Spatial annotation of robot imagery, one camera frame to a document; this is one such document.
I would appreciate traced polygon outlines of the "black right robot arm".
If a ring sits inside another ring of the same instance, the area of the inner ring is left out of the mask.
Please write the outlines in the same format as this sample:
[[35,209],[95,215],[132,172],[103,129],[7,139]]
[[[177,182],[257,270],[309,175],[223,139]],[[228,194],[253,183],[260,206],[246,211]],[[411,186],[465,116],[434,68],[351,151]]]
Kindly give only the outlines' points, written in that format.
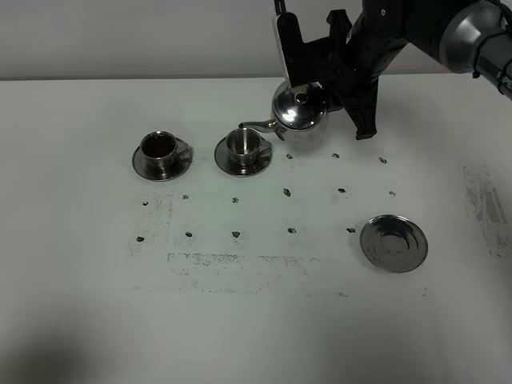
[[358,20],[329,20],[338,74],[328,87],[358,140],[377,133],[378,79],[411,44],[448,71],[511,96],[511,9],[500,1],[364,1]]

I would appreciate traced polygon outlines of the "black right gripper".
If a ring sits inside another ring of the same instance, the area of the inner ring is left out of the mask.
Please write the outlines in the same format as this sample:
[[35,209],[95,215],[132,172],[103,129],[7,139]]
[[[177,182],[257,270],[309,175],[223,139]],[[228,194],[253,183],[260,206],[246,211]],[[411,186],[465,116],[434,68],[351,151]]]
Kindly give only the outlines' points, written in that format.
[[333,41],[329,64],[339,72],[354,73],[327,82],[328,111],[345,110],[357,140],[377,133],[378,77],[408,44],[402,31],[407,5],[407,1],[364,1],[354,23],[345,10],[332,10],[327,16]]

